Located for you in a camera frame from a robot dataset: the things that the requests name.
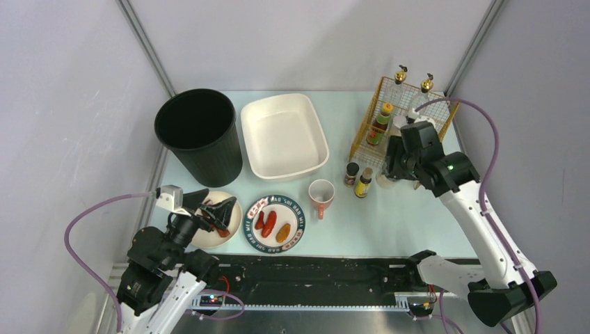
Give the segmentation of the red label sauce bottle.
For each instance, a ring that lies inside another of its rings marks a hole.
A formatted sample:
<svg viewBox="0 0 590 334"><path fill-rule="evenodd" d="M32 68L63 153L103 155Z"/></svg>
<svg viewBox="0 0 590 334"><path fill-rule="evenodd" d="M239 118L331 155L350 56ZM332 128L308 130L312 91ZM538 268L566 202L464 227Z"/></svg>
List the red label sauce bottle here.
<svg viewBox="0 0 590 334"><path fill-rule="evenodd" d="M383 139L390 122L390 116L394 111L394 105L386 102L382 105L374 121L371 124L366 138L368 145L377 146Z"/></svg>

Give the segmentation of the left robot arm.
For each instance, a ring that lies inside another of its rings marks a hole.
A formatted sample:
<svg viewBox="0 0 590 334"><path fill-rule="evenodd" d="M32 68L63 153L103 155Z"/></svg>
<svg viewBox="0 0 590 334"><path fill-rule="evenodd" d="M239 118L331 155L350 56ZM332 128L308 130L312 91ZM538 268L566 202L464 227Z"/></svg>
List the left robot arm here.
<svg viewBox="0 0 590 334"><path fill-rule="evenodd" d="M209 189L185 194L166 185L156 206L168 211L165 230L140 229L127 252L128 267L116 293L119 333L170 333L200 292L219 277L220 260L203 250L187 251L197 231L229 226L234 196L208 204Z"/></svg>

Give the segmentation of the small bottle tan cap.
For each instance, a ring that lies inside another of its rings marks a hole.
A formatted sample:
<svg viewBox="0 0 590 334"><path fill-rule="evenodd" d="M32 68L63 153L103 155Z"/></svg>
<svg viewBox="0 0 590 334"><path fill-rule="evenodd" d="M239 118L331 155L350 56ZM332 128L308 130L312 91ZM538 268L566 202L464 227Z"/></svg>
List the small bottle tan cap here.
<svg viewBox="0 0 590 334"><path fill-rule="evenodd" d="M366 198L372 182L373 170L366 167L361 173L358 183L355 187L354 193L358 198Z"/></svg>

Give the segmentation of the jar with black lid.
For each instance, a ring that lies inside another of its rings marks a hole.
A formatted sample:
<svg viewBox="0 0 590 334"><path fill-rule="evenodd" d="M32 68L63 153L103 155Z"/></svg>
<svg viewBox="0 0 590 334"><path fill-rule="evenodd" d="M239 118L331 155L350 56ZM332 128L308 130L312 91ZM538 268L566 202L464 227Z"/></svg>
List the jar with black lid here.
<svg viewBox="0 0 590 334"><path fill-rule="evenodd" d="M384 170L381 170L377 174L376 182L382 189L391 189L397 184L398 180L388 176Z"/></svg>

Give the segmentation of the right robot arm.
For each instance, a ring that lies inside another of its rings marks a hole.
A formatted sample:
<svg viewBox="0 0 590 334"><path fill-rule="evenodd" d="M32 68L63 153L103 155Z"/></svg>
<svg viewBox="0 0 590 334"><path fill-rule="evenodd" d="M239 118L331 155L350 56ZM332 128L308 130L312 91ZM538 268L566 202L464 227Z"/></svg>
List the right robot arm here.
<svg viewBox="0 0 590 334"><path fill-rule="evenodd" d="M468 301L476 317L494 327L534 306L557 287L551 271L539 271L508 235L480 176L462 152L445 154L434 126L414 122L390 136L383 172L389 180L417 181L449 210L473 247L481 270L467 269L431 250L406 260L414 285L435 285Z"/></svg>

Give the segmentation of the glass oil bottle gold spout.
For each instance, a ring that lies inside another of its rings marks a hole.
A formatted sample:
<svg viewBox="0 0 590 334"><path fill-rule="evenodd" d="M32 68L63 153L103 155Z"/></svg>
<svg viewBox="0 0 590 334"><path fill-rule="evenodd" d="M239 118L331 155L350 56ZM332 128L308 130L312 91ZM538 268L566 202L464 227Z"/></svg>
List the glass oil bottle gold spout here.
<svg viewBox="0 0 590 334"><path fill-rule="evenodd" d="M399 65L400 70L394 74L393 82L388 88L389 103L392 105L392 111L400 107L401 99L404 94L404 82L407 77L408 68L405 65Z"/></svg>

